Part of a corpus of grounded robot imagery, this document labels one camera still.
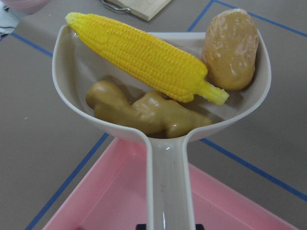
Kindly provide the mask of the bamboo cutting board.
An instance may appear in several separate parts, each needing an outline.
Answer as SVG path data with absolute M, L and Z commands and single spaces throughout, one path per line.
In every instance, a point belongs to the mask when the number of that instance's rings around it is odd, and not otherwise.
M 171 0 L 101 0 L 100 2 L 111 10 L 130 13 L 148 22 Z

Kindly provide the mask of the pink bowl with wrappers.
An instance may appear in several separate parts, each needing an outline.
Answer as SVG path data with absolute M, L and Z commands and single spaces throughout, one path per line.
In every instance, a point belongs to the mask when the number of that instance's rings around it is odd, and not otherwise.
M 2 2 L 18 12 L 33 14 L 46 6 L 50 0 L 2 0 Z

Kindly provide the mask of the brown toy potato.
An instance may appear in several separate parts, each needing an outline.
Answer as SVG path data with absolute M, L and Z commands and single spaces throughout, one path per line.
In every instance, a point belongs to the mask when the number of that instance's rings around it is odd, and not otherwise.
M 202 60 L 211 84 L 227 91 L 247 87 L 255 72 L 258 29 L 243 9 L 216 15 L 206 32 Z

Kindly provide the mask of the tan toy ginger root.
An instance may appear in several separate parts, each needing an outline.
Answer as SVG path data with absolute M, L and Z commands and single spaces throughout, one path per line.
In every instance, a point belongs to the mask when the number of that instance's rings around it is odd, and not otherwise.
M 167 138 L 178 138 L 212 124 L 207 116 L 165 99 L 158 91 L 148 92 L 130 104 L 116 85 L 104 80 L 90 87 L 85 100 L 96 118 L 138 129 L 146 135 L 163 132 Z

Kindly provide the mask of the pink plastic bin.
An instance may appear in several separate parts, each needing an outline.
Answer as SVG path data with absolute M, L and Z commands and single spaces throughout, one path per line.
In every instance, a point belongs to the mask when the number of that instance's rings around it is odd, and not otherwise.
M 206 230 L 291 230 L 293 226 L 193 165 L 195 221 Z M 46 224 L 47 230 L 133 230 L 144 224 L 146 148 L 115 139 Z

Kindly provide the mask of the yellow toy corn cob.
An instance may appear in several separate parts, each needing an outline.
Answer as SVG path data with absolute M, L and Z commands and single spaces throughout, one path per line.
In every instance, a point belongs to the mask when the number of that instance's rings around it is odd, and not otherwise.
M 221 106 L 229 97 L 205 80 L 203 62 L 152 34 L 96 14 L 70 12 L 65 20 L 96 54 L 175 101 L 189 103 L 198 95 Z

